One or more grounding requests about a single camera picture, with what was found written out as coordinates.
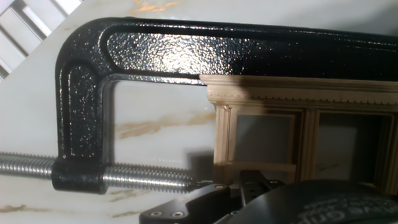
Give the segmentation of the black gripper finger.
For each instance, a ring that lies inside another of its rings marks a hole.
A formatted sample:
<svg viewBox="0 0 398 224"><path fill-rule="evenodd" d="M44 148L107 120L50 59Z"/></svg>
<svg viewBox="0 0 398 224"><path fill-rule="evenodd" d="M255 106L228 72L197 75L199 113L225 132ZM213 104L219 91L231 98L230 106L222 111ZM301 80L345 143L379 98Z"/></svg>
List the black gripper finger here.
<svg viewBox="0 0 398 224"><path fill-rule="evenodd" d="M284 185L269 180L259 170L243 170L239 187L210 184L151 208L139 215L140 224L227 223L249 202Z"/></svg>

